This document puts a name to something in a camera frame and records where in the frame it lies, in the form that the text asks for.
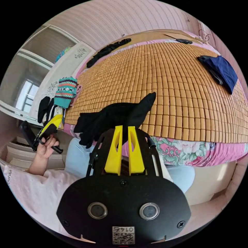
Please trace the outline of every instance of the black handle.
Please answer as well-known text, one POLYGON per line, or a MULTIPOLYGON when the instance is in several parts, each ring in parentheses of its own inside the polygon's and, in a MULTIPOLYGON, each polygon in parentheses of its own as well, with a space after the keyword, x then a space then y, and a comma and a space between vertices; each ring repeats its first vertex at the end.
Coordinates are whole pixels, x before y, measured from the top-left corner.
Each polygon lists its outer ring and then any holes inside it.
POLYGON ((60 149, 58 146, 52 146, 52 148, 58 153, 61 154, 63 152, 63 149, 60 149))

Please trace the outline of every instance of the knitted glove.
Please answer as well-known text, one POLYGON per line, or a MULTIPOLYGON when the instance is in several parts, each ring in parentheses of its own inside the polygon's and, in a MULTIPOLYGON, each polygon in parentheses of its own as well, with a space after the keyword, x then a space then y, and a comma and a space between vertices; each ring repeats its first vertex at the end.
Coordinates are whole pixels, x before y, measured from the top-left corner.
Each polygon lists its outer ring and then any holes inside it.
POLYGON ((65 109, 68 108, 71 100, 76 96, 77 82, 74 77, 61 78, 54 97, 54 105, 65 109))

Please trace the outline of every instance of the label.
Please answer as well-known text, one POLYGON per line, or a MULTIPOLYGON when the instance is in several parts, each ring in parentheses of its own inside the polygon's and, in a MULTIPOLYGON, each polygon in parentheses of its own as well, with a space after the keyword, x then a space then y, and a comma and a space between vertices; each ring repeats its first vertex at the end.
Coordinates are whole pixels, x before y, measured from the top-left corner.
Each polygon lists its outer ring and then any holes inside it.
POLYGON ((135 244, 134 227, 112 227, 112 243, 114 245, 135 244))

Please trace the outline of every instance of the light blue pants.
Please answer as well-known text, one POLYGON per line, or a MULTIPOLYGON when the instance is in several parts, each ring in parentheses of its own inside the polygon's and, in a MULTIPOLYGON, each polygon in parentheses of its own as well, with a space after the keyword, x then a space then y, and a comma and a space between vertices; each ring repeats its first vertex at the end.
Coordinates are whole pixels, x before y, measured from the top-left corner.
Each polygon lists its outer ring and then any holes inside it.
MULTIPOLYGON (((69 144, 66 155, 65 171, 74 174, 78 178, 83 178, 86 176, 90 159, 89 154, 93 151, 94 147, 92 146, 91 148, 86 149, 85 146, 79 144, 79 141, 79 139, 73 138, 69 144)), ((166 165, 166 168, 174 183, 183 193, 185 193, 193 184, 195 178, 194 168, 185 165, 166 165)))

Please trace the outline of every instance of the hand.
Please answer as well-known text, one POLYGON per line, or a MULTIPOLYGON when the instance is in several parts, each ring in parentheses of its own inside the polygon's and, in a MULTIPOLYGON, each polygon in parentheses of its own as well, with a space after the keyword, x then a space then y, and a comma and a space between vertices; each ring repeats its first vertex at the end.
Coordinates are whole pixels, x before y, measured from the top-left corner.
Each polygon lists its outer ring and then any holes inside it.
POLYGON ((38 144, 37 155, 39 155, 41 158, 48 159, 54 151, 51 147, 58 145, 59 145, 59 141, 56 140, 56 138, 53 135, 50 135, 50 139, 44 145, 42 145, 41 143, 38 144))

